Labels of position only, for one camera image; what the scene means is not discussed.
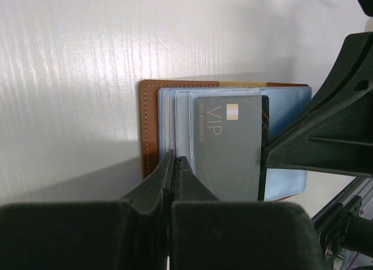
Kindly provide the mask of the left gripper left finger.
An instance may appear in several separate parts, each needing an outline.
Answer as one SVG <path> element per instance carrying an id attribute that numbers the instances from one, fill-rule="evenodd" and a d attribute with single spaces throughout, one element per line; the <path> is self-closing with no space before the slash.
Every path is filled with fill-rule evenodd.
<path id="1" fill-rule="evenodd" d="M 2 269 L 166 269 L 174 153 L 114 201 L 1 208 Z"/>

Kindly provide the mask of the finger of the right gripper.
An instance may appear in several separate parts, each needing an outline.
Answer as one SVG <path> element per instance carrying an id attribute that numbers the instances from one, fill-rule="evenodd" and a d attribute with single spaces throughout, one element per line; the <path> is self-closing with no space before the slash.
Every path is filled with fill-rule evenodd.
<path id="1" fill-rule="evenodd" d="M 271 169 L 372 176 L 372 33 L 348 35 L 301 114 L 265 148 Z"/>

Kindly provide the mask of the brown leather card holder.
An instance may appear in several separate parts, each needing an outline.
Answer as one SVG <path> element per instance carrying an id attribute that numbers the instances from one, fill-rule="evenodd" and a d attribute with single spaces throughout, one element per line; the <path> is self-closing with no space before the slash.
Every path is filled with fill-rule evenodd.
<path id="1" fill-rule="evenodd" d="M 141 81 L 140 142 L 144 176 L 152 173 L 169 151 L 173 151 L 176 157 L 186 157 L 194 172 L 192 147 L 195 140 L 195 99 L 233 95 L 266 95 L 269 98 L 268 143 L 295 120 L 310 101 L 312 90 L 307 85 L 289 83 Z M 285 199 L 299 194 L 305 190 L 306 183 L 307 173 L 304 170 L 266 168 L 263 200 Z"/>

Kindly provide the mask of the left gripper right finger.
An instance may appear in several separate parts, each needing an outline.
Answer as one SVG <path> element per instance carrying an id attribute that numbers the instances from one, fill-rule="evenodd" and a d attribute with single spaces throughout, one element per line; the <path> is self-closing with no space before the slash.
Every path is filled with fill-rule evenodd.
<path id="1" fill-rule="evenodd" d="M 174 163 L 171 269 L 324 269 L 314 226 L 291 202 L 219 201 Z"/>

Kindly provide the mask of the black VIP card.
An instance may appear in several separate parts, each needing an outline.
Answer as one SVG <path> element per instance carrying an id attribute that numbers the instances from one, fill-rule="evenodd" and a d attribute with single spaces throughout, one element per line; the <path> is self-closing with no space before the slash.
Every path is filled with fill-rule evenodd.
<path id="1" fill-rule="evenodd" d="M 264 199 L 269 136 L 266 95 L 195 99 L 193 170 L 222 201 Z"/>

